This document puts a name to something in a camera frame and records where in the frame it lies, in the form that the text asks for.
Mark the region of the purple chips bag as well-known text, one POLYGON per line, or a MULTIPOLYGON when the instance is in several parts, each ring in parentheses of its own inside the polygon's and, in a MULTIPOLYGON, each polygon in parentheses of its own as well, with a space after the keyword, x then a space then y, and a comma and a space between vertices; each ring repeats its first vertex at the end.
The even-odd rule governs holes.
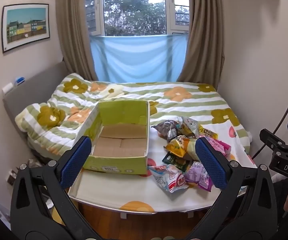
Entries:
POLYGON ((213 182, 200 161, 194 161, 191 167, 185 172, 184 177, 188 183, 211 192, 213 182))

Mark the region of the red white snack bag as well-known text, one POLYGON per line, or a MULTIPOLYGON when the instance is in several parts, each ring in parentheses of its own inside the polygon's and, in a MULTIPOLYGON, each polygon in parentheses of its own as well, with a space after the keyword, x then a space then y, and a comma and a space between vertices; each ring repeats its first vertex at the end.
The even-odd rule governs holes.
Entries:
POLYGON ((188 188, 188 183, 181 170, 173 165, 149 166, 157 185, 168 193, 188 188))

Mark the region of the dark green snack bag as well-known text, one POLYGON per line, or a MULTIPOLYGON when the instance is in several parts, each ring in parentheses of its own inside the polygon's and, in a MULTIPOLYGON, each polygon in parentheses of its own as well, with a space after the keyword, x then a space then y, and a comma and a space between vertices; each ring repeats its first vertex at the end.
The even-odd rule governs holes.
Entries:
POLYGON ((183 172, 186 172, 192 164, 191 160, 178 157, 171 152, 167 152, 167 154, 162 159, 162 162, 167 165, 173 165, 183 172))

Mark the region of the grey patterned snack bag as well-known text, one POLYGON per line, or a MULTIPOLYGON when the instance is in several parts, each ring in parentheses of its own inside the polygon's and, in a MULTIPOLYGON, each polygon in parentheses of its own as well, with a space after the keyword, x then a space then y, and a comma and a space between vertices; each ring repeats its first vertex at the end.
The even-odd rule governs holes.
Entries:
POLYGON ((199 137, 198 122, 192 118, 181 116, 179 119, 179 132, 188 137, 195 138, 199 137))

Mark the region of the dark brown snack bag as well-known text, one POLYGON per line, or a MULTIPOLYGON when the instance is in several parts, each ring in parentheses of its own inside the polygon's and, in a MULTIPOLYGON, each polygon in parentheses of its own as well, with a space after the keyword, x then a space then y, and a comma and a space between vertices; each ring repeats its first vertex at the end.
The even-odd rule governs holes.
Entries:
POLYGON ((154 128, 162 138, 166 139, 167 142, 181 135, 180 125, 175 120, 162 121, 157 125, 153 125, 152 128, 154 128))

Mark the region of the pink Lavo snack bag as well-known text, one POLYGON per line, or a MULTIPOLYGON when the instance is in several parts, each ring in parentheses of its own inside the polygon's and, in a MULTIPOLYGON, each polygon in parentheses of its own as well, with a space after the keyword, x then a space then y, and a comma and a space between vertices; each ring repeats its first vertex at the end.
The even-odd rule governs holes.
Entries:
POLYGON ((210 143, 210 145, 217 151, 221 152, 225 157, 231 153, 231 146, 222 142, 220 140, 214 139, 212 137, 205 137, 205 139, 210 143))

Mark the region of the gold cocoa snack bag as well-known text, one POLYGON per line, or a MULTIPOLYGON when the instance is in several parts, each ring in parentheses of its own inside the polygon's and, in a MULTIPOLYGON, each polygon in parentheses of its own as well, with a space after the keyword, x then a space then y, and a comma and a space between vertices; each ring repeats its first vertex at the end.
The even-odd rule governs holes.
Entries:
POLYGON ((218 134, 207 129, 204 128, 203 126, 199 125, 198 126, 198 130, 199 130, 199 135, 200 136, 204 136, 204 137, 210 137, 212 139, 218 139, 218 134))

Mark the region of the orange cream snack bag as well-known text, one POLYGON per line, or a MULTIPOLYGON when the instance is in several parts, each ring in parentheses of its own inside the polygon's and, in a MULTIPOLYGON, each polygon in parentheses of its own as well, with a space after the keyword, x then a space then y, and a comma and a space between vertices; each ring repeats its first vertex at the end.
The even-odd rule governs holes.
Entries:
POLYGON ((184 135, 179 135, 176 138, 172 139, 164 149, 177 157, 184 158, 189 156, 194 161, 199 161, 199 158, 196 154, 196 138, 188 138, 184 135))

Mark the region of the floral striped quilt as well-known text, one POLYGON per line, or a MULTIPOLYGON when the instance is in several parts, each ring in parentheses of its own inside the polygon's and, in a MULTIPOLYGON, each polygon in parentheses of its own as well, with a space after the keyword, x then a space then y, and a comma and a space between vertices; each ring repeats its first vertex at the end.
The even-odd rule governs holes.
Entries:
POLYGON ((151 125, 181 116, 194 119, 218 135, 233 154, 250 151, 250 138, 228 103, 212 85, 189 82, 107 83, 88 81, 73 73, 42 103, 27 103, 15 116, 17 127, 32 143, 53 157, 73 146, 91 111, 99 103, 124 103, 124 112, 109 110, 108 118, 137 120, 149 113, 151 125))

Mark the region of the green cardboard box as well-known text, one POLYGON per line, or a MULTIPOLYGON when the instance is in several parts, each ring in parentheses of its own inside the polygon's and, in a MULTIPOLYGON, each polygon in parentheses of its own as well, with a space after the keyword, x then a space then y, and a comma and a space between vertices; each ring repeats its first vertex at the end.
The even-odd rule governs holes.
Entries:
POLYGON ((150 132, 150 106, 145 100, 103 101, 85 121, 91 151, 86 170, 145 175, 150 132))

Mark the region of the grey headboard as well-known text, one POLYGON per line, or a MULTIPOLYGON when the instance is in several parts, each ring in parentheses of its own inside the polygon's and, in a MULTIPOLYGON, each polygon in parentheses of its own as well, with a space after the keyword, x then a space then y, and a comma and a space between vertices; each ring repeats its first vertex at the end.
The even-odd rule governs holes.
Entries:
POLYGON ((27 135, 18 128, 15 117, 33 103, 47 102, 68 74, 66 64, 62 61, 25 80, 3 96, 2 101, 6 113, 21 139, 26 140, 27 135))

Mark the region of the white small box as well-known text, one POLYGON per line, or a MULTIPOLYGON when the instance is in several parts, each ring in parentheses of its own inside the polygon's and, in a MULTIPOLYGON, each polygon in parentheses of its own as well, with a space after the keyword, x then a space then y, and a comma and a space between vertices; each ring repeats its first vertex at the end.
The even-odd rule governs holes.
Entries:
POLYGON ((12 89, 14 88, 13 83, 8 83, 7 85, 5 85, 4 87, 2 87, 2 93, 4 95, 6 95, 7 93, 9 93, 12 89))

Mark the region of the blue window cloth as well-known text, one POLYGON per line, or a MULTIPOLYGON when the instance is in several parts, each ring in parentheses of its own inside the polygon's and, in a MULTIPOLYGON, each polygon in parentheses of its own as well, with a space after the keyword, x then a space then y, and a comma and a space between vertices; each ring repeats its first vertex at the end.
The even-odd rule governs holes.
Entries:
POLYGON ((185 61, 186 34, 90 36, 100 81, 175 82, 185 61))

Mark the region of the left brown curtain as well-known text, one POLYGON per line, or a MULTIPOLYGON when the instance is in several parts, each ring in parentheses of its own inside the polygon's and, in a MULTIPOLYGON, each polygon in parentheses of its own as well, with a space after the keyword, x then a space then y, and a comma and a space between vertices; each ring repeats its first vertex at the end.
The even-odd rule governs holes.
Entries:
POLYGON ((64 62, 71 73, 98 79, 90 48, 85 0, 56 0, 56 21, 64 62))

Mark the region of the white frame window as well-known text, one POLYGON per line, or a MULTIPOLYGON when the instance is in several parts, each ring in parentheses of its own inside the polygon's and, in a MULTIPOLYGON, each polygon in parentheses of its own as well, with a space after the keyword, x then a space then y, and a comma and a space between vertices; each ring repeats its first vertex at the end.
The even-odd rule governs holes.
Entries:
POLYGON ((189 9, 189 0, 85 0, 93 36, 186 34, 189 9))

